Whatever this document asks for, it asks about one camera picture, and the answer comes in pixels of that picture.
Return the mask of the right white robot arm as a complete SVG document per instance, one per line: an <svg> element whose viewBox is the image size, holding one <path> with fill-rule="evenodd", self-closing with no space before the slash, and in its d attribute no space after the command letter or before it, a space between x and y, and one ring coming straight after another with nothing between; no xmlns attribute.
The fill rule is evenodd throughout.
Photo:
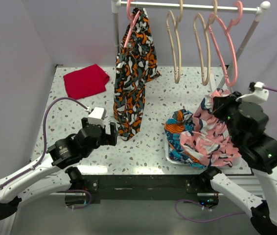
<svg viewBox="0 0 277 235"><path fill-rule="evenodd" d="M264 198L231 181L221 170L209 167L199 175L205 192L222 193L249 217L261 235L277 235L277 141L265 133L269 117L255 102L234 92L213 98L212 114L227 125L231 141L258 179Z"/></svg>

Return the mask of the pink navy patterned shorts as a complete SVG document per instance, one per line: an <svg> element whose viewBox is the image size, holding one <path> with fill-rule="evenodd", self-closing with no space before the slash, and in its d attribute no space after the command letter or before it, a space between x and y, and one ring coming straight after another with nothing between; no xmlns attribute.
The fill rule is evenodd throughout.
<svg viewBox="0 0 277 235"><path fill-rule="evenodd" d="M227 125L212 114L213 98L229 95L230 92L223 89L205 95L192 116L193 129L180 135L183 150L207 167L232 167L233 162L241 158L231 142Z"/></svg>

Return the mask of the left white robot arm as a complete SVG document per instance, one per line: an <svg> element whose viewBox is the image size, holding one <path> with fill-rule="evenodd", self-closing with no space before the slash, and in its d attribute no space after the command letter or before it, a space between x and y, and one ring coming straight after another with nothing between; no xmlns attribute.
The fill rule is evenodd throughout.
<svg viewBox="0 0 277 235"><path fill-rule="evenodd" d="M0 220L27 202L54 192L85 192L86 183L76 164L100 146L115 146L117 136L114 122L110 122L110 133L106 133L104 124L92 124L89 118L83 118L82 129L56 141L43 159L0 179Z"/></svg>

